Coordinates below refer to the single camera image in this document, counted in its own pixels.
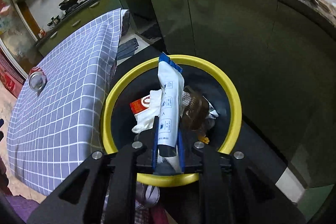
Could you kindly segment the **white blue tube packet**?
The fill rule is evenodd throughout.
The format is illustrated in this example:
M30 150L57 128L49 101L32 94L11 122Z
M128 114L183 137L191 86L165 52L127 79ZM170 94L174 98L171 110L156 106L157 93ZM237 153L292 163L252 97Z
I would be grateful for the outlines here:
M185 85L182 68L168 55L159 56L158 79L162 95L158 120L157 166L159 175L175 175L184 171L184 145L179 122Z

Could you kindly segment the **yellow-rimmed dark trash bin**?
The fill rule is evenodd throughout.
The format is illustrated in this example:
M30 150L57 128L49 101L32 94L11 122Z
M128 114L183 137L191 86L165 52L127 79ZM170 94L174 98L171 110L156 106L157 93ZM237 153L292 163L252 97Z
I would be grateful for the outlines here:
M218 151L220 153L230 154L239 137L242 124L242 106L234 84L219 67L210 63L209 61L188 55L171 55L170 58L178 65L189 65L191 67L196 67L205 71L214 79L216 79L222 89L225 91L230 105L231 119L226 138L224 139L222 145L219 147ZM155 57L132 68L124 76L122 76L119 81L117 81L117 83L108 94L105 105L103 107L100 125L102 143L107 153L118 152L118 149L112 137L112 127L110 124L113 108L119 95L131 83L132 80L145 73L146 71L156 68L158 66L158 63L159 58ZM144 173L137 174L138 182L157 187L184 186L198 180L199 175L197 173L178 174L174 176L156 176L153 174Z

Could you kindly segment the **green kitchen cabinets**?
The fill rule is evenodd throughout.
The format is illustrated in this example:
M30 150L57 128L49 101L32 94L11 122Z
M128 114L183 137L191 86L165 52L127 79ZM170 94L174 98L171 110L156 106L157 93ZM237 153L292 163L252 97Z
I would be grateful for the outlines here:
M335 183L335 21L302 0L119 0L166 50L222 69L307 186Z

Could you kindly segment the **orange ridged cap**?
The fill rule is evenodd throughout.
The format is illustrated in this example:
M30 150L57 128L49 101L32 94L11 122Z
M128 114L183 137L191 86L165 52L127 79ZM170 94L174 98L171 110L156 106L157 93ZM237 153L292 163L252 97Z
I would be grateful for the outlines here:
M205 144L209 144L210 142L209 138L203 135L198 135L198 141L205 143Z

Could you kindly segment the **blue checkered tablecloth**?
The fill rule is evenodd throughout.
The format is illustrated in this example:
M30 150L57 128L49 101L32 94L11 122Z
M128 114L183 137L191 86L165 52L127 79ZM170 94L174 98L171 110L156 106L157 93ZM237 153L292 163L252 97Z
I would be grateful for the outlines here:
M49 195L103 150L100 116L128 21L127 9L115 9L80 27L39 63L47 78L43 90L23 85L7 130L9 165L40 194Z

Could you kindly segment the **crumpled silver wrapper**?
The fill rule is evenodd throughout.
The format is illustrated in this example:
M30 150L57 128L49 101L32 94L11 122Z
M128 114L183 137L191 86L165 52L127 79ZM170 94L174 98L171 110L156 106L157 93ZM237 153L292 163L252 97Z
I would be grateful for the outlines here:
M215 124L215 120L219 117L219 114L217 113L213 105L206 98L205 100L209 105L209 111L206 115L205 122L213 126Z

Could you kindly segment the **brown plastic tray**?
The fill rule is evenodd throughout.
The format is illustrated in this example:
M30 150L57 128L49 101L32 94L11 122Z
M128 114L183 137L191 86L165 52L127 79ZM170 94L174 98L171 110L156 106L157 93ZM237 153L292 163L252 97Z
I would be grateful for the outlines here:
M182 127L185 130L198 130L209 113L209 103L190 86L186 86L183 91L190 96L190 100L183 110Z

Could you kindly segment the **white plastic bag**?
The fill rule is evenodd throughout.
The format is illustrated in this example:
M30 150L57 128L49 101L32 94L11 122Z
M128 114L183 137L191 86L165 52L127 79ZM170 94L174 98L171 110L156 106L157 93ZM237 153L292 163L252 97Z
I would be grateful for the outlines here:
M162 91L151 90L149 95L150 107L147 110L134 115L137 124L132 128L132 132L135 134L153 128L154 118L159 116Z

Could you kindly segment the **red white number box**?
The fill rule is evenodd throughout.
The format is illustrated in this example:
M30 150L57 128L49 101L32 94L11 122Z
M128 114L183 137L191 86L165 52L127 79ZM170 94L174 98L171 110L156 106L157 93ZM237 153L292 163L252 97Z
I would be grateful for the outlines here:
M130 103L131 111L134 115L147 110L150 107L150 95L142 97Z

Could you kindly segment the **red aluminium drink can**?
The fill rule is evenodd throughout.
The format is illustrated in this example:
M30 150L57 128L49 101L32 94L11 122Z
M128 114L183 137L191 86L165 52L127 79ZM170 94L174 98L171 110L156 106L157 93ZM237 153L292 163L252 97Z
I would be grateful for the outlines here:
M29 86L35 92L41 92L47 83L47 77L42 68L33 67L29 73Z

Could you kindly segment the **red checkered apron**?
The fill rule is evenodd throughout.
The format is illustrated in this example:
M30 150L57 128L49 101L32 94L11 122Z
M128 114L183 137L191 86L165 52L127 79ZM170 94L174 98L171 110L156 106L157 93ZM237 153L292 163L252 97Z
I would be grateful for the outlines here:
M15 98L18 98L19 93L22 90L25 80L17 73L13 66L9 63L7 58L1 51L0 54L0 72L1 83L3 86L11 92Z

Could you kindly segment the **small black pot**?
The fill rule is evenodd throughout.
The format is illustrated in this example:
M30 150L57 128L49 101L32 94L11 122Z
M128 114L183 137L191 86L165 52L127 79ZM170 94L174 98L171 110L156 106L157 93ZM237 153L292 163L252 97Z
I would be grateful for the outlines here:
M59 16L52 17L50 22L47 24L50 28L57 26L60 23L61 19Z

